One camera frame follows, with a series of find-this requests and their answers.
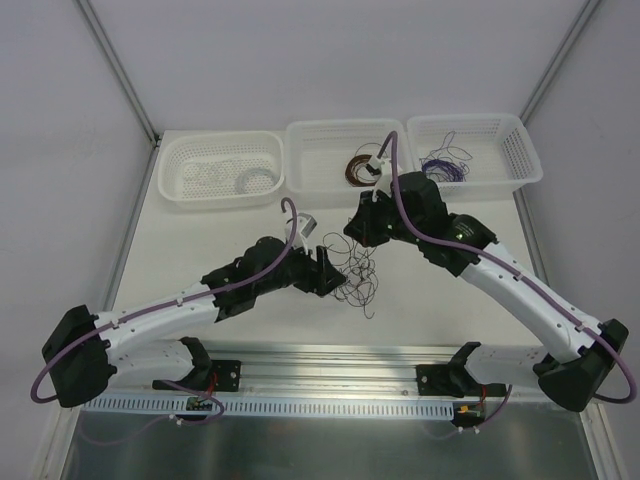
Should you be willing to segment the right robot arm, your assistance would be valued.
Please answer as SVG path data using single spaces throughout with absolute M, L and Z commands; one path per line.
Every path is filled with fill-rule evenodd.
M 491 297 L 540 342 L 533 348 L 465 343 L 431 381 L 443 395 L 464 397 L 485 385 L 541 390 L 560 407 L 581 412 L 614 367 L 634 401 L 637 382 L 621 358 L 629 331 L 616 319 L 600 321 L 564 300 L 524 268 L 478 219 L 448 211 L 436 184 L 402 174 L 387 190 L 359 196 L 344 234 L 364 247 L 391 240 L 415 246 L 431 264 Z

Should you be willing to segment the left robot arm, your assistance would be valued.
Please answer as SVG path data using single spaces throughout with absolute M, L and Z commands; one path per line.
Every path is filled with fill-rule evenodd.
M 326 248 L 310 253 L 274 237 L 263 237 L 231 263 L 204 275 L 175 295 L 131 311 L 68 310 L 42 348 L 50 401 L 64 408 L 85 404 L 110 386 L 149 385 L 156 390 L 213 384 L 213 362 L 197 327 L 252 309 L 258 297 L 294 287 L 325 297 L 345 284 Z

